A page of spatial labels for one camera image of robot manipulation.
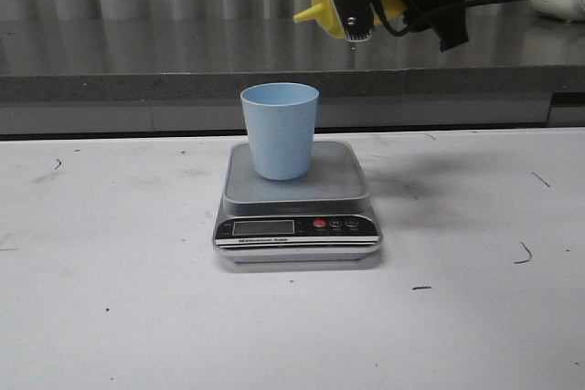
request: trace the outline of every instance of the lcd display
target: lcd display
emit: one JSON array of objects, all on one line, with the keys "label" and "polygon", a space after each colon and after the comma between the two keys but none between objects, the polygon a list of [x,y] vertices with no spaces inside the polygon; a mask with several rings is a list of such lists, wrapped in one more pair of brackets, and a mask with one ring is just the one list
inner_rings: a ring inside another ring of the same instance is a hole
[{"label": "lcd display", "polygon": [[294,221],[236,221],[234,223],[235,236],[249,235],[293,235]]}]

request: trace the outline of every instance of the light blue plastic cup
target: light blue plastic cup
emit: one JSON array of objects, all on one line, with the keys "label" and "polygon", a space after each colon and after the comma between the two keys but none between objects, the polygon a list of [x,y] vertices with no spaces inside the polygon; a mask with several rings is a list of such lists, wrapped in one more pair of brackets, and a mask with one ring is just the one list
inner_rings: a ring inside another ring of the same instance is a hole
[{"label": "light blue plastic cup", "polygon": [[273,82],[241,92],[244,120],[256,172],[291,180],[311,165],[319,91],[305,84]]}]

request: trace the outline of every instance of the scale platform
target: scale platform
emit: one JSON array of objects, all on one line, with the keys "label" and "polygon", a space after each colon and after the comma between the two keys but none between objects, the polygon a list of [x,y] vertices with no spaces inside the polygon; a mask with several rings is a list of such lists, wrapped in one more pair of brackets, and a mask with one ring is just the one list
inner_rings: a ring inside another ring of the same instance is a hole
[{"label": "scale platform", "polygon": [[248,143],[231,150],[213,242],[235,262],[351,260],[376,252],[381,233],[359,162],[345,142],[315,142],[294,180],[254,171]]}]

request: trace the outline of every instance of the table surface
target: table surface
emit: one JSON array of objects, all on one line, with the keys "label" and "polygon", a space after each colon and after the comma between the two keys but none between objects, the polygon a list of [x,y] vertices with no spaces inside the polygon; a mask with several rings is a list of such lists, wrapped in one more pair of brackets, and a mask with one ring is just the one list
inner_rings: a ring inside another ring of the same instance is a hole
[{"label": "table surface", "polygon": [[584,129],[317,138],[379,255],[221,260],[241,137],[0,143],[0,389],[585,388]]}]

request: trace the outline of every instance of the black cable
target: black cable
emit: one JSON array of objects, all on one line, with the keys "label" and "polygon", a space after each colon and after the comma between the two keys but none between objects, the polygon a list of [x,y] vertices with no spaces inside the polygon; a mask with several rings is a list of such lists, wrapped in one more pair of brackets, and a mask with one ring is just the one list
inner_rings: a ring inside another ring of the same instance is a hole
[{"label": "black cable", "polygon": [[386,13],[384,12],[384,6],[382,5],[380,0],[371,0],[371,3],[374,8],[374,12],[378,15],[378,18],[380,19],[380,22],[382,22],[384,28],[386,28],[387,31],[394,37],[403,37],[407,35],[413,28],[425,24],[430,18],[440,16],[441,14],[448,13],[455,9],[459,9],[462,7],[471,8],[474,6],[509,4],[512,2],[521,1],[524,0],[466,0],[465,2],[458,2],[456,4],[445,5],[423,14],[422,16],[418,17],[414,22],[410,23],[401,30],[396,30],[390,25],[390,23],[388,22],[388,18],[386,17]]}]

